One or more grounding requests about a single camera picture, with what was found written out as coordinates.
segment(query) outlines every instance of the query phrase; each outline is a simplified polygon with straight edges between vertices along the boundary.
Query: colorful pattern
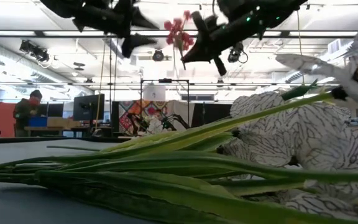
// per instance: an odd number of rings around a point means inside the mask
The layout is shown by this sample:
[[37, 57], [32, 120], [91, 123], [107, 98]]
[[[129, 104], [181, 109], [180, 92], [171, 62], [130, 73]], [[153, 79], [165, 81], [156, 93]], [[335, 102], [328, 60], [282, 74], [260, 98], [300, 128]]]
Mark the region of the colorful pattern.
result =
[[[164, 101], [142, 100], [142, 116], [152, 116], [156, 110], [162, 110], [167, 113], [167, 103]], [[122, 133], [133, 134], [134, 127], [127, 117], [128, 113], [140, 114], [140, 100], [119, 102], [119, 131]]]

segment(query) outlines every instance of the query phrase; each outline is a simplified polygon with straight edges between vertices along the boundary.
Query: ceiling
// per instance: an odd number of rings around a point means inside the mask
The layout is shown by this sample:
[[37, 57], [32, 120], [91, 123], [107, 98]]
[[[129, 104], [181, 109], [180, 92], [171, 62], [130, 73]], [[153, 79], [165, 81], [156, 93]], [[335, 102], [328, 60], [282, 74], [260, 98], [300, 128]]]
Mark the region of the ceiling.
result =
[[[163, 29], [165, 21], [171, 21], [174, 17], [181, 17], [184, 10], [196, 11], [201, 8], [201, 14], [204, 17], [211, 15], [211, 2], [210, 0], [143, 0], [140, 1], [139, 7], [145, 17], [148, 17]], [[310, 8], [307, 10], [306, 6], [302, 6], [299, 11], [299, 19], [297, 13], [293, 13], [275, 30], [296, 31], [298, 28], [300, 31], [325, 30], [327, 32], [330, 30], [358, 30], [358, 0], [330, 0], [329, 6], [327, 0], [310, 0], [308, 2]], [[220, 16], [219, 20], [224, 22], [225, 18]], [[195, 29], [195, 26], [192, 22], [189, 22], [185, 28]], [[71, 19], [58, 17], [39, 1], [0, 0], [0, 30], [76, 31], [76, 27]], [[171, 45], [166, 44], [165, 38], [157, 39], [156, 45], [135, 49], [131, 59], [123, 60], [115, 56], [115, 52], [111, 51], [109, 46], [105, 44], [105, 41], [108, 40], [104, 41], [102, 38], [48, 39], [2, 36], [0, 35], [0, 55], [4, 55], [4, 51], [7, 54], [14, 53], [19, 57], [18, 63], [23, 63], [22, 60], [32, 62], [30, 67], [33, 71], [41, 70], [43, 73], [50, 73], [51, 76], [61, 80], [61, 82], [83, 83], [87, 78], [92, 78], [95, 83], [99, 83], [102, 77], [103, 83], [111, 83], [114, 82], [114, 74], [116, 74], [116, 83], [139, 83], [140, 74], [143, 75], [144, 79], [172, 78], [190, 80], [193, 83], [216, 83], [219, 78], [218, 71], [213, 63], [189, 63], [184, 70], [179, 60], [180, 54], [177, 50], [174, 51]], [[47, 63], [37, 63], [32, 57], [24, 55], [19, 51], [22, 40], [30, 40], [34, 44], [48, 49], [51, 60]], [[274, 59], [276, 54], [300, 54], [302, 52], [304, 55], [322, 56], [326, 54], [328, 44], [334, 40], [327, 38], [244, 40], [244, 51], [248, 55], [247, 63], [228, 63], [229, 50], [222, 52], [221, 58], [228, 70], [224, 81], [226, 83], [284, 83], [293, 71], [289, 71], [287, 67], [276, 62]], [[121, 40], [114, 38], [111, 41], [121, 43]], [[162, 49], [164, 55], [175, 58], [177, 62], [174, 63], [173, 60], [154, 62], [151, 60], [151, 56], [155, 49]], [[74, 62], [85, 64], [84, 70], [76, 71]], [[314, 78], [305, 79], [305, 82], [311, 82]], [[98, 90], [99, 86], [95, 84], [81, 86], [81, 88], [83, 88], [82, 90]], [[103, 90], [108, 88], [109, 86], [101, 87]], [[236, 94], [232, 93], [234, 91], [238, 95], [252, 94], [257, 88], [264, 88], [264, 85], [247, 87], [247, 90], [243, 88], [231, 89], [232, 96], [226, 98], [235, 97]], [[121, 94], [117, 91], [116, 98], [131, 100], [129, 98], [139, 97], [136, 89], [140, 89], [140, 86], [137, 84], [122, 84], [117, 86], [116, 89], [121, 91]], [[216, 92], [217, 87], [211, 85], [192, 86], [191, 89], [192, 93], [207, 94], [212, 91]]]

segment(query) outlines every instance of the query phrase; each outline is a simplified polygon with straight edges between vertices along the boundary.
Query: red face mask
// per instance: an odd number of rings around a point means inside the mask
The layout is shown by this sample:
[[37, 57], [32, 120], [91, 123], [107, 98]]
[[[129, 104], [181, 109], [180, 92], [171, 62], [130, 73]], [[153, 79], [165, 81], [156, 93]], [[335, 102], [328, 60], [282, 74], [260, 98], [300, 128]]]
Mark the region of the red face mask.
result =
[[35, 98], [35, 97], [32, 97], [32, 98], [29, 99], [29, 103], [30, 103], [31, 105], [39, 105], [39, 104], [40, 104], [40, 100], [37, 99], [37, 98]]

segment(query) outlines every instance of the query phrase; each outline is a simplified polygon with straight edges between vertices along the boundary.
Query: gray table surface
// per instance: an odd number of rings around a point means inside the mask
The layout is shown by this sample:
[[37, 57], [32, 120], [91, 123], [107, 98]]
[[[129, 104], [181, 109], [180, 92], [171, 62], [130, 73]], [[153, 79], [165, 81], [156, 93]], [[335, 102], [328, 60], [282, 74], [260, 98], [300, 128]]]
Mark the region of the gray table surface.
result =
[[[61, 140], [0, 144], [0, 163], [38, 156], [87, 153], [46, 146], [78, 146], [103, 149], [114, 143]], [[0, 183], [0, 224], [147, 224], [110, 210], [85, 205], [40, 187]]]

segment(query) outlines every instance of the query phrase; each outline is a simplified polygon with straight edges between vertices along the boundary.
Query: blue box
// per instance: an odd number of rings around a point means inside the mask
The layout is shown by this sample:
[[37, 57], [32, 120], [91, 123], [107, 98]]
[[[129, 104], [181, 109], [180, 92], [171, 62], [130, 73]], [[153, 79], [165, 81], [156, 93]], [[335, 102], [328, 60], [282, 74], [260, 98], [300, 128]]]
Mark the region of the blue box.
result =
[[33, 117], [29, 120], [29, 127], [46, 127], [47, 125], [47, 117]]

